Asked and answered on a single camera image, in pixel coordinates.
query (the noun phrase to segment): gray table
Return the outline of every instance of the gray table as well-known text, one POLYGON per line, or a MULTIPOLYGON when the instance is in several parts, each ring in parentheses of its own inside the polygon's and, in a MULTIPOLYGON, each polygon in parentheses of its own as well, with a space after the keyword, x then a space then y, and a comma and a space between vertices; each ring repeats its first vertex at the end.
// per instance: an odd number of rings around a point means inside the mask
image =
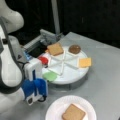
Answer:
POLYGON ((94 107, 98 120, 118 120, 120 117, 120 49, 69 33, 61 41, 63 46, 79 44, 92 58, 88 80, 79 88, 68 92, 49 91, 44 103, 28 106, 21 102, 0 115, 0 120, 45 120, 48 107, 65 95, 77 95, 88 100, 94 107))

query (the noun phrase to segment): bread slice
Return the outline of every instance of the bread slice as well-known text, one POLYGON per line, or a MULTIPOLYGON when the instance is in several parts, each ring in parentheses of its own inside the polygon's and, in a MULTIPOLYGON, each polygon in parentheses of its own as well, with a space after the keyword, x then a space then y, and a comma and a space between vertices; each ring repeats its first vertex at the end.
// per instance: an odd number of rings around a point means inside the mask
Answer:
POLYGON ((83 120, 86 113, 75 105, 71 104, 62 115, 63 120, 83 120))
POLYGON ((53 56, 60 55, 64 52, 61 44, 58 42, 53 45, 49 45, 47 47, 47 49, 48 49, 49 53, 53 56))

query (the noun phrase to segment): cheese slice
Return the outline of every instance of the cheese slice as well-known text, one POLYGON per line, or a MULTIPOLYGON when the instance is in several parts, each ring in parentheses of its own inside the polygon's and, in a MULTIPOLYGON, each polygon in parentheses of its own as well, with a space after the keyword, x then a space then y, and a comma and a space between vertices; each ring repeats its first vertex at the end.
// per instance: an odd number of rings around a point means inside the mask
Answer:
POLYGON ((92 65, 91 58, 83 58, 79 60, 79 67, 85 68, 92 65))

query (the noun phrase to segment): table surface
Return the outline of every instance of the table surface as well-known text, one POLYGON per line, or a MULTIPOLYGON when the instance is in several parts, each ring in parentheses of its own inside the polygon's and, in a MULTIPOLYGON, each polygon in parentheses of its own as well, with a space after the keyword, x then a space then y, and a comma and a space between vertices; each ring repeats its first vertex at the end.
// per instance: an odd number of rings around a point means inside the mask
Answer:
POLYGON ((58 92, 49 91, 44 103, 28 106, 21 102, 0 115, 0 120, 45 120, 49 106, 65 95, 77 95, 94 107, 97 120, 118 120, 120 117, 120 49, 70 32, 60 43, 63 46, 78 44, 92 58, 88 80, 79 88, 58 92))

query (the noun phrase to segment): small plate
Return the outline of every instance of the small plate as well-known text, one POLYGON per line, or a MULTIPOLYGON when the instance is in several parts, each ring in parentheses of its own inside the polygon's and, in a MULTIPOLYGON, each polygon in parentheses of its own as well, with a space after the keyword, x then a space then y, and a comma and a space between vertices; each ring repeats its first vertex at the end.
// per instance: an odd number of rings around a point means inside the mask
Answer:
POLYGON ((97 120, 96 113, 92 105, 85 99, 78 96, 65 96, 56 100, 48 109, 45 120, 63 120, 62 114, 70 104, 86 112, 83 120, 97 120))

